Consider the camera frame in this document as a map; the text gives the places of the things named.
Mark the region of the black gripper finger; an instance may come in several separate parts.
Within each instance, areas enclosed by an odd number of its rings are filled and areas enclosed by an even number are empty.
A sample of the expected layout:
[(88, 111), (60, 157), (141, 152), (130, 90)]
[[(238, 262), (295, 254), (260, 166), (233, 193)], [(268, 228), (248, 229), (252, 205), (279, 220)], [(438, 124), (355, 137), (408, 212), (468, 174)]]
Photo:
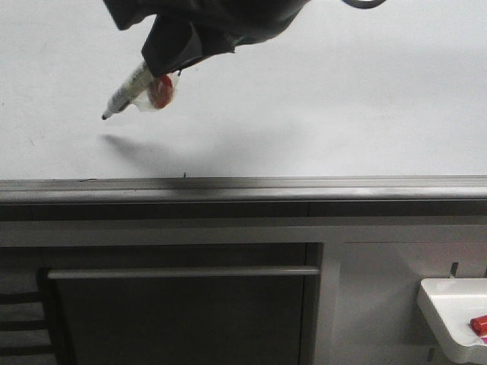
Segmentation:
[(212, 56), (234, 52), (236, 37), (202, 25), (191, 24), (191, 37), (186, 44), (177, 71), (194, 66)]
[(190, 60), (193, 28), (189, 23), (158, 15), (142, 47), (153, 76), (162, 76)]

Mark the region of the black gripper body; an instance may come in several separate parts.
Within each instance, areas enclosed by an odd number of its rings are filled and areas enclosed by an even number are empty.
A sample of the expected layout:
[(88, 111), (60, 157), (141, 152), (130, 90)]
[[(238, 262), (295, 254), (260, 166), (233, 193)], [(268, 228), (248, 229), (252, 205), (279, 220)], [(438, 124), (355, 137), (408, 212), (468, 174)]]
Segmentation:
[(284, 30), (306, 1), (105, 1), (119, 30), (161, 15), (236, 37), (236, 47), (263, 43)]

